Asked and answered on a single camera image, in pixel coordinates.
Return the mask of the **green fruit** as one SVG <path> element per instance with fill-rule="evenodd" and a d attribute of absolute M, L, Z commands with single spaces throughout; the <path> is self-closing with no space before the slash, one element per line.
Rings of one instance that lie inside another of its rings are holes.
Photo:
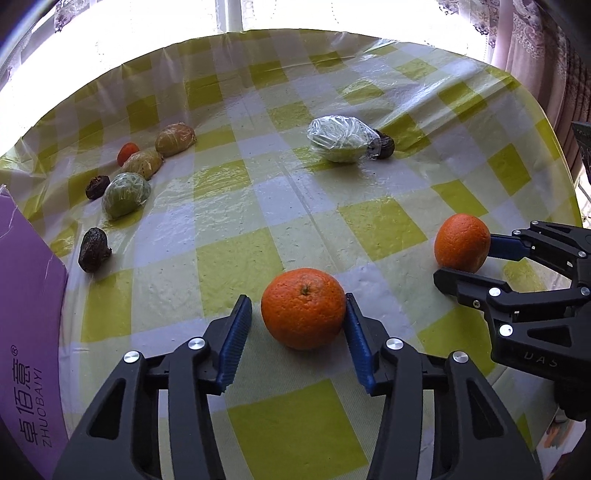
<path fill-rule="evenodd" d="M 353 164 L 376 159 L 381 137 L 356 117 L 326 115 L 311 121 L 307 131 L 311 149 L 331 163 Z"/>
<path fill-rule="evenodd" d="M 151 193 L 150 184 L 139 174 L 118 174 L 102 196 L 102 209 L 109 220 L 116 220 L 140 208 Z"/>

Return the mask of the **large orange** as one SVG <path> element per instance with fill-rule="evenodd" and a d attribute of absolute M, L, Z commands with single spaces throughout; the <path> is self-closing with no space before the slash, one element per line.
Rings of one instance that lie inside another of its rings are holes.
<path fill-rule="evenodd" d="M 294 350 L 332 343 L 342 330 L 346 293 L 332 275 L 300 268 L 278 275 L 263 292 L 260 313 L 270 335 Z"/>

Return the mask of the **purple cardboard box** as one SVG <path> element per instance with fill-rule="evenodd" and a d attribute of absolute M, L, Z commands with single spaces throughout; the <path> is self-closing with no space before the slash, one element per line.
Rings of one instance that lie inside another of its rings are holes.
<path fill-rule="evenodd" d="M 59 385 L 67 271 L 1 187 L 1 427 L 43 479 L 68 441 Z"/>

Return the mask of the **yellow white checkered tablecloth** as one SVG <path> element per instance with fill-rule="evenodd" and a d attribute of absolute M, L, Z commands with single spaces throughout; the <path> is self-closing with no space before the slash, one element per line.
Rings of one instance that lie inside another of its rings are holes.
<path fill-rule="evenodd" d="M 386 160 L 325 161 L 311 121 L 356 117 L 391 136 Z M 121 173 L 120 148 L 155 149 L 182 122 L 197 141 L 116 220 L 85 188 Z M 64 264 L 59 385 L 67 437 L 131 350 L 172 351 L 274 277 L 315 268 L 417 350 L 464 351 L 536 448 L 556 412 L 547 381 L 493 363 L 486 323 L 434 286 L 441 225 L 494 233 L 580 224 L 571 175 L 536 100 L 510 74 L 433 47 L 322 31 L 188 40 L 113 68 L 45 113 L 1 155 L 1 184 Z M 78 256 L 93 227 L 111 257 Z"/>

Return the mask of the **dark chestnut lower left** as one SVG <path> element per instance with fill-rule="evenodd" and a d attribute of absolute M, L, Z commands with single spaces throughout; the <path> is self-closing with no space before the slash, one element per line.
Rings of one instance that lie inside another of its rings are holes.
<path fill-rule="evenodd" d="M 83 236 L 78 264 L 86 273 L 94 273 L 100 269 L 112 254 L 108 246 L 106 233 L 98 228 L 90 228 Z"/>

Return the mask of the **white window frame post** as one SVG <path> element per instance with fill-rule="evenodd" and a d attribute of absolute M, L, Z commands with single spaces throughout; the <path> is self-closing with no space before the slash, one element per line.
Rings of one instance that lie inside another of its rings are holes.
<path fill-rule="evenodd" d="M 216 0 L 215 7 L 217 24 L 221 32 L 242 32 L 242 1 Z"/>

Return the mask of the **pink floral curtain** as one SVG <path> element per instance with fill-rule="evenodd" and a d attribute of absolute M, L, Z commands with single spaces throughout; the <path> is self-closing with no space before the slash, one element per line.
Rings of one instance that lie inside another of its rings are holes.
<path fill-rule="evenodd" d="M 590 120 L 590 68 L 566 31 L 535 1 L 440 1 L 476 33 L 483 61 L 513 75 L 545 111 L 577 179 L 586 166 L 572 123 Z"/>

